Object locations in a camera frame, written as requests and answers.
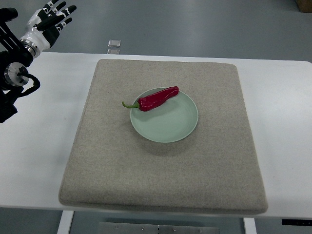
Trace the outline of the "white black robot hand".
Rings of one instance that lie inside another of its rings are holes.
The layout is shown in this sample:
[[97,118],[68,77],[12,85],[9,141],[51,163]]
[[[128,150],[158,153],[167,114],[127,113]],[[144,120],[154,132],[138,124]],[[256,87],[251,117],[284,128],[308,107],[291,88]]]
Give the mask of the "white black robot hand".
[[65,1],[48,1],[29,19],[20,42],[37,58],[42,51],[55,44],[61,30],[72,21],[70,15],[76,9],[75,5],[67,6]]

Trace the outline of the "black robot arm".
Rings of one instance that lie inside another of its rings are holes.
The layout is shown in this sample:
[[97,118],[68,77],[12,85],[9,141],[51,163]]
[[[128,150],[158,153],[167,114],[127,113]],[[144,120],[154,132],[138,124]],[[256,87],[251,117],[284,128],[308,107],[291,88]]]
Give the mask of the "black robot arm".
[[14,106],[18,98],[27,96],[40,87],[40,81],[27,71],[27,67],[33,62],[33,55],[6,24],[17,16],[18,12],[15,8],[0,10],[0,43],[6,49],[0,53],[1,123],[18,112]]

